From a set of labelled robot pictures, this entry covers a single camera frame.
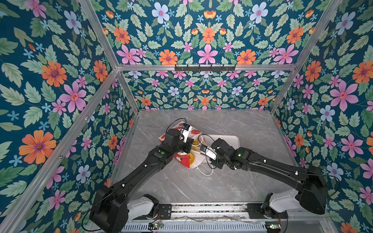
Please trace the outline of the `small yellow donut bread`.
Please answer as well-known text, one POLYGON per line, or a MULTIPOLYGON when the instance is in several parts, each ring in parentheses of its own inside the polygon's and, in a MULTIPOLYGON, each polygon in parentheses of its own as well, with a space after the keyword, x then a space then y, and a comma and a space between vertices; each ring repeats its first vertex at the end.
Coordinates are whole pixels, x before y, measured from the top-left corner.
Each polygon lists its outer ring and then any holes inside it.
POLYGON ((193 153, 189 153, 188 157, 189 157, 189 164, 192 165, 194 163, 194 160, 195 160, 195 157, 194 157, 193 153))

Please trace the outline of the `metal food tongs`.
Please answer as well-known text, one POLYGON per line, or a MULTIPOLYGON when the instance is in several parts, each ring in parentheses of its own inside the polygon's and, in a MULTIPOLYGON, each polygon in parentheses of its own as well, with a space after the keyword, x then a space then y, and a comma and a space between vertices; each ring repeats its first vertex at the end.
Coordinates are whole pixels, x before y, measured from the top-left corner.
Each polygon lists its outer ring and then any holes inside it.
POLYGON ((191 153, 194 155, 199 154, 199 155, 204 155, 204 152, 200 150, 198 147, 192 146, 191 153))

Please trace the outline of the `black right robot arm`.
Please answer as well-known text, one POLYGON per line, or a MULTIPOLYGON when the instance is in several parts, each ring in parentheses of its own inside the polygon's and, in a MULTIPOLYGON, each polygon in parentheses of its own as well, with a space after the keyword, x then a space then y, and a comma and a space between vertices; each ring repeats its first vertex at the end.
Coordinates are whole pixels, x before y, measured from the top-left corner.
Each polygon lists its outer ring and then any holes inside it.
POLYGON ((226 165, 231 170, 256 172, 291 187, 286 192, 269 193, 266 196, 260 210, 264 215, 274 216, 296 209, 304 209, 317 215, 325 213, 328 187, 318 168, 291 166, 266 158, 251 149, 234 149, 221 138, 207 148, 207 153, 212 165, 219 169, 226 165))

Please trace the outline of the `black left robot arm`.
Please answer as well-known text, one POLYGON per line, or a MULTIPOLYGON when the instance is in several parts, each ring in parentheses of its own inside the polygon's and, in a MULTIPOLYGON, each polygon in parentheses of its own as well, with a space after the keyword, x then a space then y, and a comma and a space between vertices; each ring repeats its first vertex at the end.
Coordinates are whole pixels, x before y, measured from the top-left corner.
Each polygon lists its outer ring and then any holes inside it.
POLYGON ((129 220, 131 196, 149 178, 161 171, 177 153, 189 153, 194 140, 177 129, 169 129, 162 143, 152 149, 145 161, 122 180, 103 186, 96 194, 89 219, 106 233, 118 233, 129 220))

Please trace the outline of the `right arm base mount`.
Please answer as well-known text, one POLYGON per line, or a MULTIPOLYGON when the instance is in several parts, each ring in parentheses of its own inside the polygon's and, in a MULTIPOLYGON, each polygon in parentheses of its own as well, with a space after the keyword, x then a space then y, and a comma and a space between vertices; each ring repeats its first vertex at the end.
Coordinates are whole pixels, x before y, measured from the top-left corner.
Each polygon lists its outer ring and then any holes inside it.
POLYGON ((248 203, 246 211, 250 219, 287 219, 286 212, 278 213, 269 206, 263 207, 263 203, 248 203))

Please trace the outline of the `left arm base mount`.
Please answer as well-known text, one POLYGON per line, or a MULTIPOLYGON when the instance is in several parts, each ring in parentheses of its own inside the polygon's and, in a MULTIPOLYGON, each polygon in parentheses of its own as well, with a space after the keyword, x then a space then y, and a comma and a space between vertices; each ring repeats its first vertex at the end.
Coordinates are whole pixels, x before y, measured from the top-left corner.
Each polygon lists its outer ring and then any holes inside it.
POLYGON ((172 204, 165 203, 165 204, 156 204, 151 210, 150 213, 144 216, 139 216, 135 218, 135 220, 169 220, 171 219, 172 214, 172 204))

